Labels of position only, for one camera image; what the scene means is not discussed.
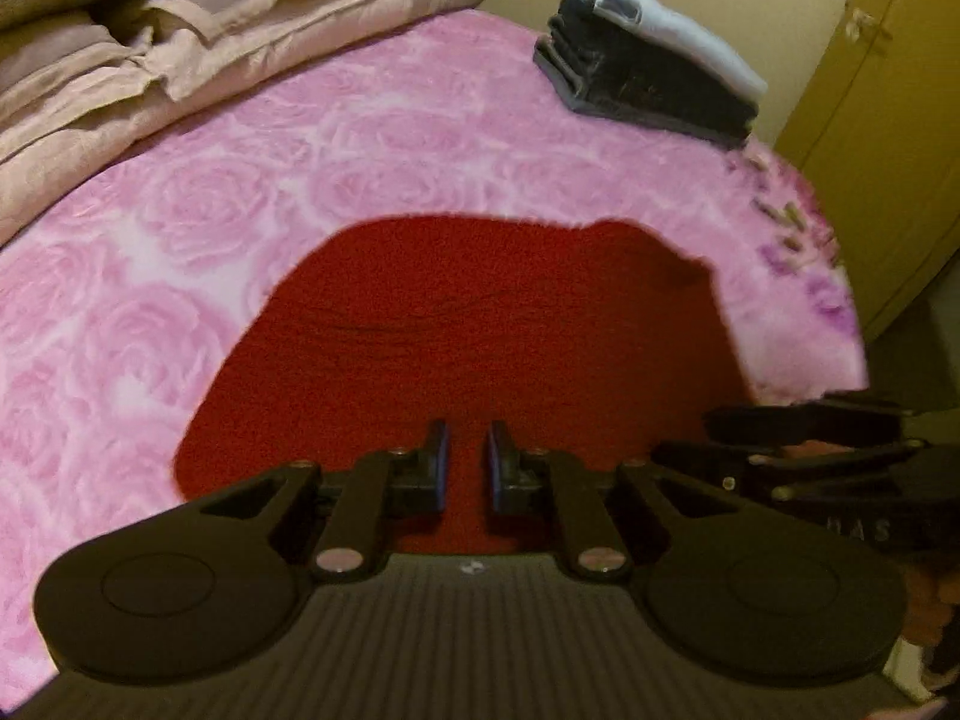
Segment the person's right hand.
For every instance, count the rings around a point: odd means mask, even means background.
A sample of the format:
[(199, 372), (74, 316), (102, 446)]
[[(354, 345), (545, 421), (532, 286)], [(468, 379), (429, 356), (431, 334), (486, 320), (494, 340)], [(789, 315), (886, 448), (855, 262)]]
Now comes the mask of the person's right hand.
[(907, 590), (901, 639), (924, 652), (935, 650), (958, 608), (958, 571), (933, 574), (911, 564), (900, 564), (898, 570)]

